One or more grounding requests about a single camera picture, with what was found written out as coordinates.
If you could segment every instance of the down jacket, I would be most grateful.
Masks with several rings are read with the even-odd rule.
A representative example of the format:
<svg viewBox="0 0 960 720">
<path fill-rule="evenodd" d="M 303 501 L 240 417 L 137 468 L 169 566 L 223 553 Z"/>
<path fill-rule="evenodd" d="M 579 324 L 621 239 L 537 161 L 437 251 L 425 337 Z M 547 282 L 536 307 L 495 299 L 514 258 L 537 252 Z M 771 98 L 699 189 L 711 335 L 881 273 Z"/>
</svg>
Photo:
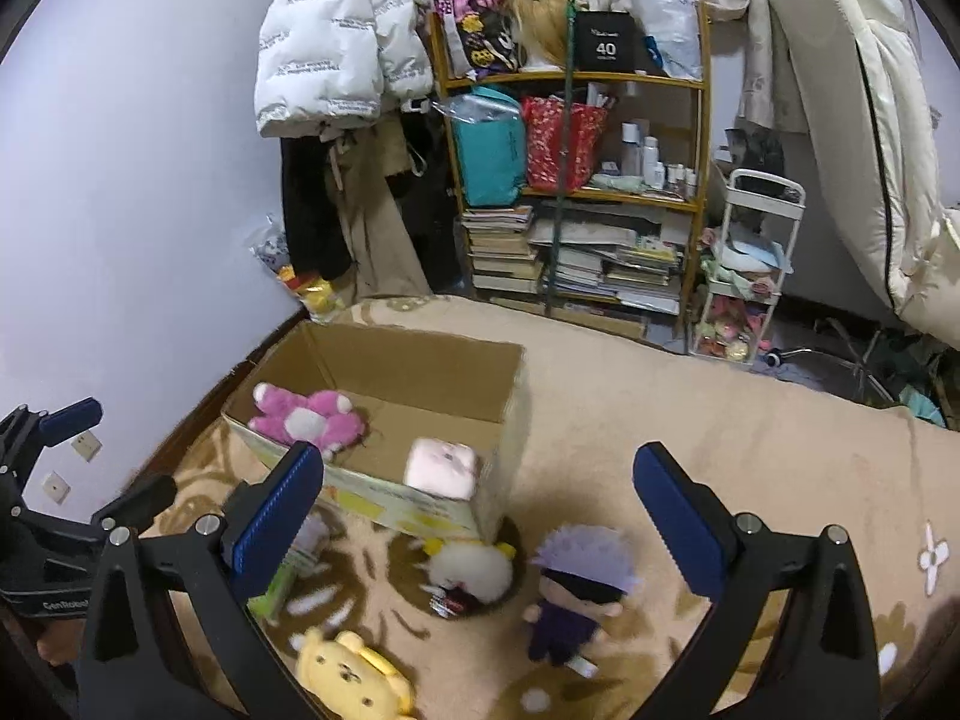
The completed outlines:
<svg viewBox="0 0 960 720">
<path fill-rule="evenodd" d="M 366 127 L 432 85 L 413 0 L 274 0 L 267 10 L 253 95 L 264 137 Z"/>
</svg>

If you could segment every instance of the yellow bear plush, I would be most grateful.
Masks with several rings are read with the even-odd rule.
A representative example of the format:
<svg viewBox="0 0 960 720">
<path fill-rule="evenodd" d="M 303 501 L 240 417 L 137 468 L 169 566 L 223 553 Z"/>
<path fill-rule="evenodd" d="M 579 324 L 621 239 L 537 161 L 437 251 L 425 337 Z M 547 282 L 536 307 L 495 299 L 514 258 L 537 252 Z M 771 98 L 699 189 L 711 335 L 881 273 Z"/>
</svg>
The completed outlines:
<svg viewBox="0 0 960 720">
<path fill-rule="evenodd" d="M 311 628 L 296 660 L 296 680 L 343 720 L 410 720 L 411 685 L 390 661 L 349 631 L 324 640 Z"/>
</svg>

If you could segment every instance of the red bag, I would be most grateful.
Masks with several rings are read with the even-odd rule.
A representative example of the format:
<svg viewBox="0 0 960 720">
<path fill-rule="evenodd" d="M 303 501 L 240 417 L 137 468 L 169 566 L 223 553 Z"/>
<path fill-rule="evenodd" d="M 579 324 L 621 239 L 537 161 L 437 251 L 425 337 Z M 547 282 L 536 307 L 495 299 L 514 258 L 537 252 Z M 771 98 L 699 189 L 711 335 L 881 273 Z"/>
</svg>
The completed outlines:
<svg viewBox="0 0 960 720">
<path fill-rule="evenodd" d="M 524 98 L 522 116 L 527 127 L 527 183 L 534 189 L 555 191 L 560 174 L 563 100 Z M 606 120 L 606 108 L 573 103 L 566 189 L 579 189 L 593 175 L 593 150 Z"/>
</svg>

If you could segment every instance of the white rolling cart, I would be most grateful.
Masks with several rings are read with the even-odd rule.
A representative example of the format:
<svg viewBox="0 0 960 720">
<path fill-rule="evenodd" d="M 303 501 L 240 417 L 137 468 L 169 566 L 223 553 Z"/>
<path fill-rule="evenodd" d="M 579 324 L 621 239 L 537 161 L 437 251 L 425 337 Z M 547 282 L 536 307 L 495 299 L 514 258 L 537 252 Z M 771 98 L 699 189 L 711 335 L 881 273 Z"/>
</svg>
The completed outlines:
<svg viewBox="0 0 960 720">
<path fill-rule="evenodd" d="M 757 194 L 754 191 L 739 189 L 737 182 L 741 178 L 745 177 L 762 178 L 764 181 L 770 181 L 771 183 L 779 184 L 784 188 L 791 189 L 797 196 L 797 201 L 794 202 L 792 200 L 776 199 L 775 197 L 766 196 L 766 194 Z M 757 360 L 757 351 L 760 349 L 760 343 L 766 338 L 767 332 L 770 329 L 770 320 L 773 318 L 774 309 L 776 309 L 776 305 L 779 303 L 779 299 L 781 298 L 782 289 L 784 288 L 784 279 L 786 279 L 787 274 L 789 274 L 791 271 L 790 263 L 793 258 L 794 247 L 797 243 L 797 233 L 800 231 L 800 220 L 803 218 L 803 211 L 806 207 L 806 191 L 795 181 L 781 178 L 779 175 L 771 175 L 771 173 L 760 172 L 759 170 L 734 170 L 733 173 L 731 173 L 730 180 L 728 180 L 727 184 L 727 198 L 723 213 L 723 226 L 720 230 L 718 259 L 721 261 L 723 258 L 723 252 L 727 246 L 728 236 L 730 235 L 731 215 L 733 214 L 734 206 L 739 206 L 741 208 L 752 208 L 756 211 L 760 211 L 765 214 L 776 215 L 777 217 L 781 218 L 787 218 L 791 221 L 789 240 L 786 245 L 786 250 L 784 250 L 784 258 L 782 258 L 781 262 L 782 267 L 779 269 L 779 276 L 776 278 L 774 283 L 774 290 L 772 291 L 771 295 L 767 296 L 766 298 L 744 298 L 744 296 L 738 292 L 737 288 L 733 284 L 728 284 L 724 281 L 716 281 L 713 278 L 707 279 L 707 302 L 704 304 L 700 321 L 693 328 L 691 328 L 691 332 L 689 334 L 688 352 L 695 357 L 703 357 L 709 360 L 725 360 L 727 362 L 734 362 L 736 365 L 751 367 L 755 360 Z M 703 352 L 698 351 L 698 347 L 701 342 L 701 335 L 698 328 L 701 326 L 701 324 L 709 321 L 710 310 L 712 309 L 715 295 L 726 295 L 728 298 L 739 298 L 745 303 L 755 303 L 767 307 L 766 316 L 763 319 L 760 331 L 758 331 L 755 336 L 752 337 L 752 341 L 749 343 L 749 352 L 743 360 L 733 361 L 728 360 L 725 357 L 704 354 Z"/>
</svg>

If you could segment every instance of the bolt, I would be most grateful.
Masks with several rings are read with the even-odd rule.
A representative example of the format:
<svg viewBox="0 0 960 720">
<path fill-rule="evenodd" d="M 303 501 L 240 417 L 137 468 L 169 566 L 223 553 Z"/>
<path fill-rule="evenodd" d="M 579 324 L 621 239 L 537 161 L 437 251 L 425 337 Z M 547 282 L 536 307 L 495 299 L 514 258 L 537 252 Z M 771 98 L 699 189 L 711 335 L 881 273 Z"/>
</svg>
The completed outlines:
<svg viewBox="0 0 960 720">
<path fill-rule="evenodd" d="M 204 514 L 193 526 L 201 536 L 209 536 L 220 528 L 220 518 L 216 514 Z"/>
<path fill-rule="evenodd" d="M 110 543 L 112 543 L 115 547 L 118 547 L 121 544 L 126 544 L 129 539 L 130 528 L 124 528 L 121 525 L 119 528 L 110 531 Z"/>
<path fill-rule="evenodd" d="M 756 514 L 750 514 L 750 512 L 744 512 L 744 514 L 738 514 L 736 516 L 736 527 L 740 528 L 744 533 L 759 533 L 763 530 L 763 520 L 757 517 Z"/>
<path fill-rule="evenodd" d="M 846 544 L 847 541 L 850 540 L 847 531 L 840 525 L 830 525 L 830 527 L 827 528 L 827 538 L 834 544 Z"/>
</svg>

